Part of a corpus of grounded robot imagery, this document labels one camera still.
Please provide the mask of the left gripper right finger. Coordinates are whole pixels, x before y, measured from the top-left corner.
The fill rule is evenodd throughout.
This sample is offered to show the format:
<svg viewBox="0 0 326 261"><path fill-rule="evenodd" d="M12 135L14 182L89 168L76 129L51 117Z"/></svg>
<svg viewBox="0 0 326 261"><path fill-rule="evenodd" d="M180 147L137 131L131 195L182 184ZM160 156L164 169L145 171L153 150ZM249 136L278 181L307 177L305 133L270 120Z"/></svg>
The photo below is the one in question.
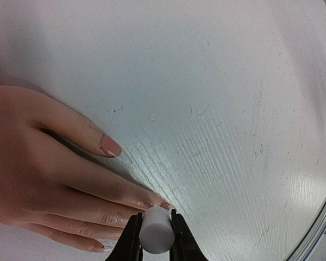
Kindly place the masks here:
<svg viewBox="0 0 326 261"><path fill-rule="evenodd" d="M175 240L170 249L170 260L208 261L197 244L184 217L177 213L175 209L171 211L171 221Z"/></svg>

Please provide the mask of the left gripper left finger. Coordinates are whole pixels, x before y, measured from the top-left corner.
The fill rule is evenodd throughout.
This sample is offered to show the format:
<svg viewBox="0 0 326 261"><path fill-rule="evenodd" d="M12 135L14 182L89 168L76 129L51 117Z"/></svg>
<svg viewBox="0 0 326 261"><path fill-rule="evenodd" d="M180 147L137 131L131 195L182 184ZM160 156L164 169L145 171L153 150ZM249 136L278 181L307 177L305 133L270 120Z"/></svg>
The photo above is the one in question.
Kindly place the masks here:
<svg viewBox="0 0 326 261"><path fill-rule="evenodd" d="M130 217L114 249L105 261L142 261L143 250L139 242L142 222L142 213Z"/></svg>

